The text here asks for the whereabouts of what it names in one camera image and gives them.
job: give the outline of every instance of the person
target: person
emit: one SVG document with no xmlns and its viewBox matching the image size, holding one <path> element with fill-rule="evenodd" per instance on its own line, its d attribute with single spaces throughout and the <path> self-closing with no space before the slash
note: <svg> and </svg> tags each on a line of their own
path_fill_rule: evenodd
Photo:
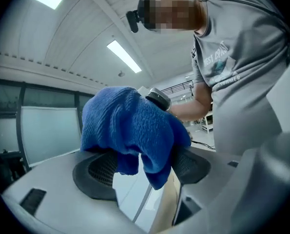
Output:
<svg viewBox="0 0 290 234">
<path fill-rule="evenodd" d="M 136 16 L 148 30 L 193 32 L 194 100 L 171 113 L 197 120 L 213 100 L 217 152 L 241 155 L 281 132 L 266 98 L 287 68 L 280 15 L 270 0 L 139 0 Z"/>
</svg>

